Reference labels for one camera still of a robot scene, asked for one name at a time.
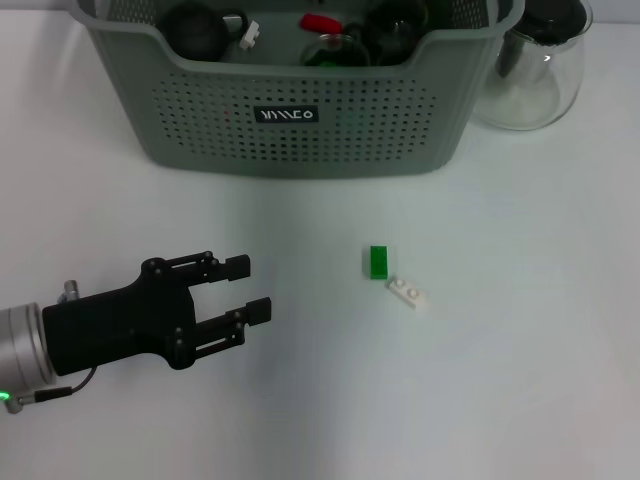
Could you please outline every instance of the black lid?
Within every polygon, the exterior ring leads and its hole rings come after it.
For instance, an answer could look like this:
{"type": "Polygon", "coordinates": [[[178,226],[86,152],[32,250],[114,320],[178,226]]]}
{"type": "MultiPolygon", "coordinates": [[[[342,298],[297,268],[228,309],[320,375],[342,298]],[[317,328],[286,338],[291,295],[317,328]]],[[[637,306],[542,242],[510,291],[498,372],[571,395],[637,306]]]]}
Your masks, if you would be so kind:
{"type": "Polygon", "coordinates": [[[586,24],[580,0],[527,0],[514,30],[541,45],[561,45],[580,35],[586,24]]]}

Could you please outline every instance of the red object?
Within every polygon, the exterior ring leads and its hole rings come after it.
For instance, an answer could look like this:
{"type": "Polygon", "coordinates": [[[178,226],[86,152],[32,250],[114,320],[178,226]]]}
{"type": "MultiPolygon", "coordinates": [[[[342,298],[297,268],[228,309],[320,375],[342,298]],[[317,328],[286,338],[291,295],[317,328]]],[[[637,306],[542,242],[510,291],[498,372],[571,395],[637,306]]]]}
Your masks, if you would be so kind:
{"type": "Polygon", "coordinates": [[[335,35],[342,33],[342,24],[339,21],[312,13],[307,13],[302,17],[300,27],[316,33],[330,33],[335,35]]]}

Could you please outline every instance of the black ball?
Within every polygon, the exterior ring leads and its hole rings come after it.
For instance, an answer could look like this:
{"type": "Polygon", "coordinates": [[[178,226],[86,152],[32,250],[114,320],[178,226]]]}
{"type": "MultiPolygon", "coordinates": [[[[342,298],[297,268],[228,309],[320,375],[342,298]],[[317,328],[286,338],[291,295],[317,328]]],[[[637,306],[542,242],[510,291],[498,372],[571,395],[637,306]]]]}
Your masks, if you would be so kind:
{"type": "Polygon", "coordinates": [[[230,42],[224,19],[195,2],[171,9],[159,22],[158,29],[173,51],[188,60],[217,62],[230,42]]]}

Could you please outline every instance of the basket logo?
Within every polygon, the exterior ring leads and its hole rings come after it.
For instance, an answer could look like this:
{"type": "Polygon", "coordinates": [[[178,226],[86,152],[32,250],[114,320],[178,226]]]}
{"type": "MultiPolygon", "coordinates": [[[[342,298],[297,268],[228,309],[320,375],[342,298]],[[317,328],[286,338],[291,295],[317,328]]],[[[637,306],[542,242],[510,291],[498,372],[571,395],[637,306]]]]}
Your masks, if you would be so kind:
{"type": "Polygon", "coordinates": [[[253,107],[258,123],[318,123],[318,107],[253,107]]]}

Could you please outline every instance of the green lego brick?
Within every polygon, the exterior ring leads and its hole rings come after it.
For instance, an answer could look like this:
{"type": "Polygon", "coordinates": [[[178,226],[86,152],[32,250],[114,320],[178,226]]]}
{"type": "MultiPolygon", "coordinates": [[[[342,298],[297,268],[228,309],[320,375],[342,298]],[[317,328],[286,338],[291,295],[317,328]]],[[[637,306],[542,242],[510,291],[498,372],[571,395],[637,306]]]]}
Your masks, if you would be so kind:
{"type": "Polygon", "coordinates": [[[371,247],[371,280],[389,278],[387,247],[371,247]]]}

